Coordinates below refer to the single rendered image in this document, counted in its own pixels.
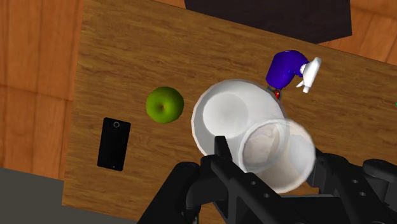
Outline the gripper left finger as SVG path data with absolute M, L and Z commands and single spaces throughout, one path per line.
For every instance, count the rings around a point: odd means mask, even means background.
M 215 202 L 226 224 L 296 224 L 298 213 L 253 173 L 232 161 L 223 136 L 200 164 L 178 163 L 137 224 L 193 224 L 203 204 Z

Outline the wooden table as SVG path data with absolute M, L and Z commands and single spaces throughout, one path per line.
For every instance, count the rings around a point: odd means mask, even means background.
M 225 79 L 264 84 L 273 56 L 322 64 L 308 93 L 282 92 L 289 118 L 323 152 L 397 164 L 397 67 L 151 0 L 85 0 L 62 203 L 137 220 L 182 161 L 199 162 L 191 131 L 200 95 Z M 176 89 L 181 116 L 157 123 L 146 98 Z M 97 166 L 103 119 L 129 122 L 123 171 Z

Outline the translucent white cup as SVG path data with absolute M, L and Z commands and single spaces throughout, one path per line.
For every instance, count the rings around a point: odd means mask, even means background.
M 242 138 L 237 158 L 244 172 L 255 174 L 276 193 L 287 193 L 311 174 L 316 149 L 303 126 L 280 118 L 250 127 Z

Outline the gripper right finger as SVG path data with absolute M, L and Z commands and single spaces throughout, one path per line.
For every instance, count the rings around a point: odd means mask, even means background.
M 309 185 L 340 198 L 350 224 L 397 224 L 397 165 L 373 158 L 358 166 L 317 149 Z

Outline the white bowl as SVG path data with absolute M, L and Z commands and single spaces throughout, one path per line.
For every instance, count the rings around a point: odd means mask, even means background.
M 265 87 L 252 81 L 225 80 L 199 97 L 192 114 L 192 135 L 203 155 L 214 153 L 216 136 L 226 137 L 236 160 L 240 142 L 251 126 L 283 117 L 283 109 Z

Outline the green apple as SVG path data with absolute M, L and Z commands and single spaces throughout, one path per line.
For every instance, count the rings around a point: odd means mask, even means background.
M 146 113 L 157 123 L 177 120 L 184 109 L 183 96 L 174 88 L 158 87 L 146 98 Z

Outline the blue spray bottle white nozzle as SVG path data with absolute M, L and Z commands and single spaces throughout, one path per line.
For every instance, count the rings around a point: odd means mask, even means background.
M 270 88 L 282 90 L 295 76 L 302 78 L 296 88 L 303 87 L 308 93 L 321 67 L 322 59 L 315 57 L 312 61 L 297 50 L 286 50 L 274 55 L 265 80 Z

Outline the black smartphone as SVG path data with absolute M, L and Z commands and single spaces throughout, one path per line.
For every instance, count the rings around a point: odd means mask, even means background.
M 123 171 L 130 126 L 129 122 L 103 119 L 97 166 Z

